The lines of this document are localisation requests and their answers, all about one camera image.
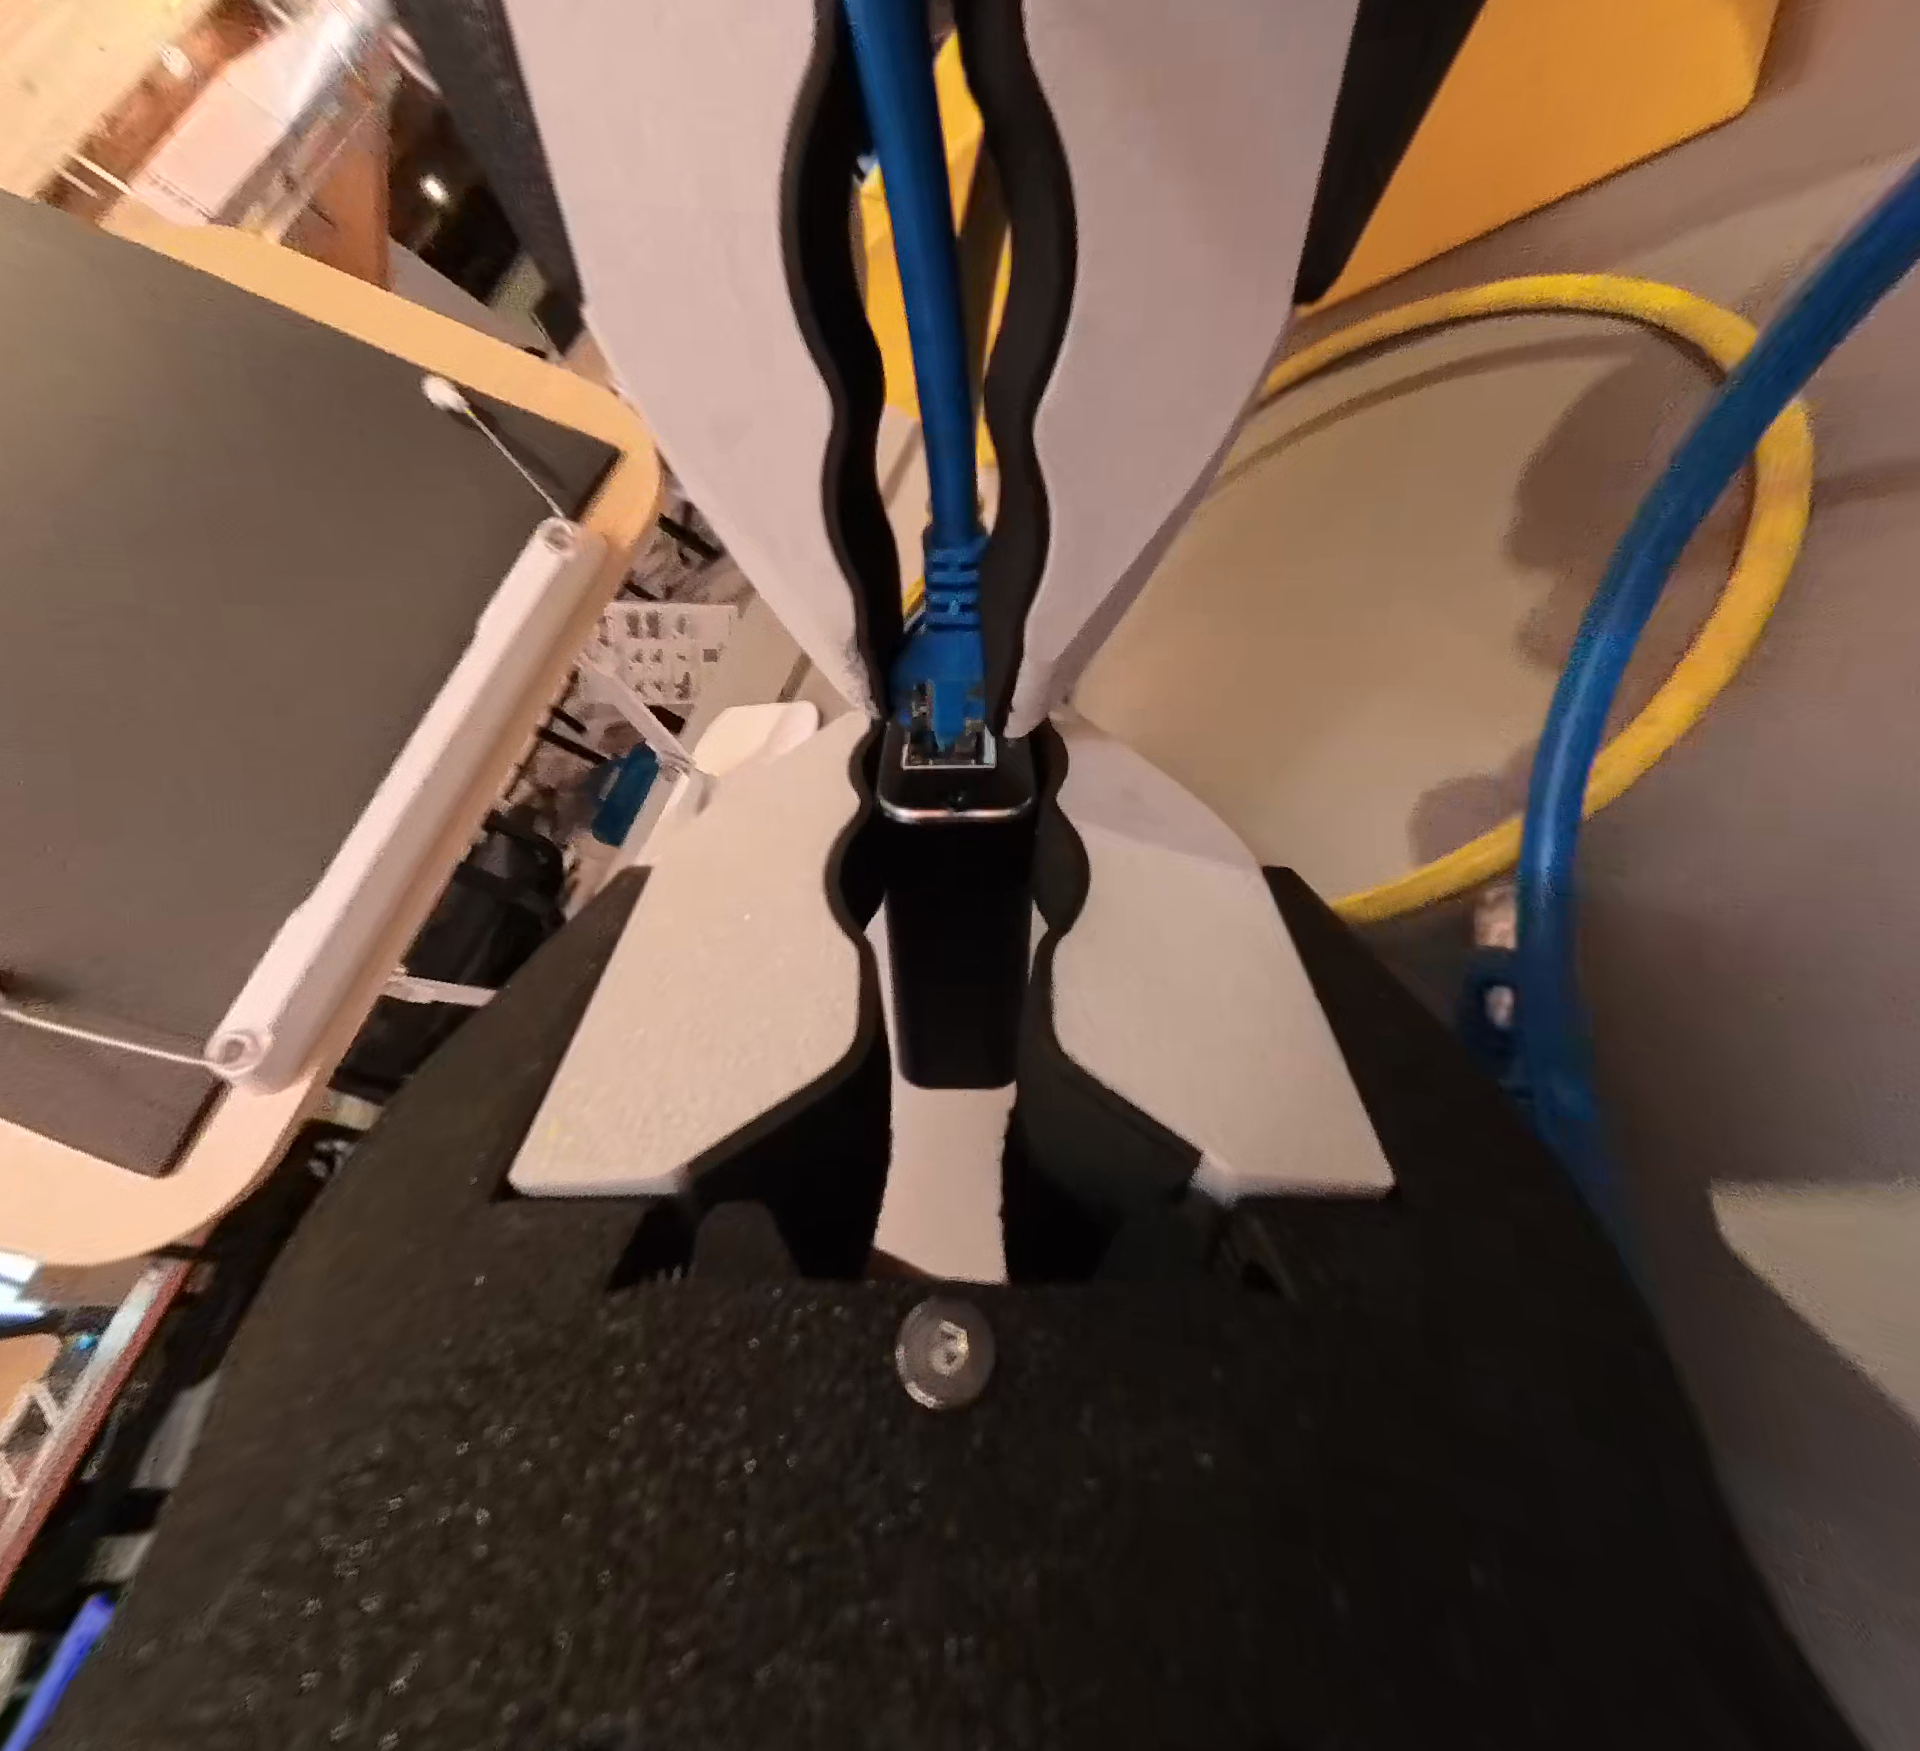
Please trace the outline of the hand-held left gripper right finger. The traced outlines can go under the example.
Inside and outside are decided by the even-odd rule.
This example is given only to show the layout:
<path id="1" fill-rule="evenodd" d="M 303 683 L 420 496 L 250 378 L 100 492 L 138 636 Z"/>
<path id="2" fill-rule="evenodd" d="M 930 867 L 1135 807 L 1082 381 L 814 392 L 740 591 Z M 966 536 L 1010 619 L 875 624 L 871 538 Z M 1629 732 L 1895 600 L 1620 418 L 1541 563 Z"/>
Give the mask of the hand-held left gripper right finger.
<path id="1" fill-rule="evenodd" d="M 1398 1178 L 1241 837 L 1082 718 L 1040 737 L 1033 953 L 1003 1140 L 1010 1282 L 1085 1282 L 1238 1205 L 1380 1202 Z"/>

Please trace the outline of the white panel bracket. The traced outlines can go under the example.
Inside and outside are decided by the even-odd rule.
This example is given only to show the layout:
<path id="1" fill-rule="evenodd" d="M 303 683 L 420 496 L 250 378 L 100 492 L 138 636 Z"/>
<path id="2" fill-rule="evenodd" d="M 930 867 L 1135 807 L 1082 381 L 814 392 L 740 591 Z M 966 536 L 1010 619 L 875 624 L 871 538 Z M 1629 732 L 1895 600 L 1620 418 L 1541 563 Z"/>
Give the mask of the white panel bracket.
<path id="1" fill-rule="evenodd" d="M 470 826 L 493 756 L 531 723 L 599 567 L 602 544 L 582 524 L 551 519 L 531 533 L 344 845 L 217 1017 L 203 1044 L 215 1079 L 288 1087 L 349 1002 L 392 976 L 406 904 L 455 828 Z"/>

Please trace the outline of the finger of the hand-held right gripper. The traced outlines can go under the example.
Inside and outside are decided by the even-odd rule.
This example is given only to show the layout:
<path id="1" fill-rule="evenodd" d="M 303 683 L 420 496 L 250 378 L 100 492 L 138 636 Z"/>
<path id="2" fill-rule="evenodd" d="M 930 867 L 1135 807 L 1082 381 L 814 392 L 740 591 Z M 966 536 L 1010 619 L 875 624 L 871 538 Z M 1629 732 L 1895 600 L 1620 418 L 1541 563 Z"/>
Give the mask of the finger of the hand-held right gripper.
<path id="1" fill-rule="evenodd" d="M 1023 0 L 1072 204 L 1033 443 L 1047 547 L 1007 729 L 1072 692 L 1292 320 L 1358 0 Z"/>
<path id="2" fill-rule="evenodd" d="M 501 0 L 592 342 L 757 597 L 876 710 L 783 263 L 814 0 Z"/>

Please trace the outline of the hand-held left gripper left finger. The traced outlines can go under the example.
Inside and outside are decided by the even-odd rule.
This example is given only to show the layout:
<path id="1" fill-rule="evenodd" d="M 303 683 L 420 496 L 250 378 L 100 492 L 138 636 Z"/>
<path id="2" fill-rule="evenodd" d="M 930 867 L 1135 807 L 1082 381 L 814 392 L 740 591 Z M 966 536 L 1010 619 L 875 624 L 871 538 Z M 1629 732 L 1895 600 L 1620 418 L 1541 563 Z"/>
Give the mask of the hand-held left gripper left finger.
<path id="1" fill-rule="evenodd" d="M 892 1162 L 892 1064 L 864 918 L 875 743 L 831 719 L 683 789 L 510 1162 L 526 1201 L 641 1201 L 695 1235 L 757 1208 L 804 1280 L 859 1282 Z"/>

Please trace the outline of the white stand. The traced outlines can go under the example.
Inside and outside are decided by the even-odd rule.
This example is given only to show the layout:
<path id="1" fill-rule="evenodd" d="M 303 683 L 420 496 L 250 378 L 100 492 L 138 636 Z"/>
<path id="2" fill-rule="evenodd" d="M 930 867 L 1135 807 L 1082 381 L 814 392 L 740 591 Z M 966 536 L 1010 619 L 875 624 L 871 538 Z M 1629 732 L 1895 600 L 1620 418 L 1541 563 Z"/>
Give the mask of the white stand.
<path id="1" fill-rule="evenodd" d="M 666 732 L 662 718 L 607 661 L 585 658 L 582 672 L 599 688 L 599 698 L 653 747 L 662 774 L 669 779 L 658 811 L 658 831 L 675 818 L 695 818 L 709 804 L 719 779 L 747 766 L 785 756 L 821 732 L 821 710 L 812 703 L 737 706 L 723 708 L 686 747 L 683 737 Z"/>

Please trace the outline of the yellow plastic bin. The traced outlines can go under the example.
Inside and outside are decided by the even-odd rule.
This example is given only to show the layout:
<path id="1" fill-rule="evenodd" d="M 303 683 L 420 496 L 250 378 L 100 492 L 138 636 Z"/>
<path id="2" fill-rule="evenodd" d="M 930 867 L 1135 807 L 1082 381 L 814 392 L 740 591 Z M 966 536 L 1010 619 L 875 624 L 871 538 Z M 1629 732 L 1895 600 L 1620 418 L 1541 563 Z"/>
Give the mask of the yellow plastic bin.
<path id="1" fill-rule="evenodd" d="M 1314 305 L 1349 298 L 1547 202 L 1738 116 L 1757 92 L 1781 0 L 1486 0 L 1358 250 Z M 1010 250 L 987 270 L 987 338 L 1020 331 L 1007 277 L 1042 277 L 1054 361 L 1072 288 L 1072 204 L 1023 0 L 949 0 L 930 85 L 962 196 L 996 166 Z"/>

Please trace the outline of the blue plastic container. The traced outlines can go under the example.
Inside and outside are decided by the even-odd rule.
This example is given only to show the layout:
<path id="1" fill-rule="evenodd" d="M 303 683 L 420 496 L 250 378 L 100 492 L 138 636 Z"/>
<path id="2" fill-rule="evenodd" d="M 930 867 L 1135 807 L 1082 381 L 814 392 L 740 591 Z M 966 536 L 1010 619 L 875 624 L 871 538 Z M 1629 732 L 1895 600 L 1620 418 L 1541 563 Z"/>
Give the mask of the blue plastic container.
<path id="1" fill-rule="evenodd" d="M 618 851 L 632 834 L 656 779 L 658 754 L 646 743 L 636 743 L 622 756 L 599 763 L 585 779 L 589 840 Z"/>

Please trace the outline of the black panel with wooden rim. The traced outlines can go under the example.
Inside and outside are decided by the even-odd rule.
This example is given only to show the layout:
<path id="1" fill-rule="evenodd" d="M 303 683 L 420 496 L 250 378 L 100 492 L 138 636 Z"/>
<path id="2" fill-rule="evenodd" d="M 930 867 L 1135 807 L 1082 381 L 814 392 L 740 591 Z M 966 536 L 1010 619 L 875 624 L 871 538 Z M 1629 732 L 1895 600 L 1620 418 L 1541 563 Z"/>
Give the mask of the black panel with wooden rim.
<path id="1" fill-rule="evenodd" d="M 658 516 L 604 386 L 226 227 L 2 196 L 2 1246 L 189 1239 L 276 1162 Z M 413 891 L 398 966 L 259 1093 L 203 1044 L 531 533 L 585 609 Z"/>

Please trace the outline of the black ethernet port adapter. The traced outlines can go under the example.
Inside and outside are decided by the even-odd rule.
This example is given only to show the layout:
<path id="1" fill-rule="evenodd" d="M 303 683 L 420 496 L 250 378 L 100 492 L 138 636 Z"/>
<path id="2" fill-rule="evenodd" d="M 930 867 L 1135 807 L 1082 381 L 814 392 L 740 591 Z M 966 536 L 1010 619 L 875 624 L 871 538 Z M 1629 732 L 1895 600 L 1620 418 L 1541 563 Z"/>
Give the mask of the black ethernet port adapter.
<path id="1" fill-rule="evenodd" d="M 900 1071 L 926 1093 L 1007 1087 L 1033 907 L 1030 747 L 974 729 L 936 754 L 926 725 L 892 723 L 875 801 Z"/>

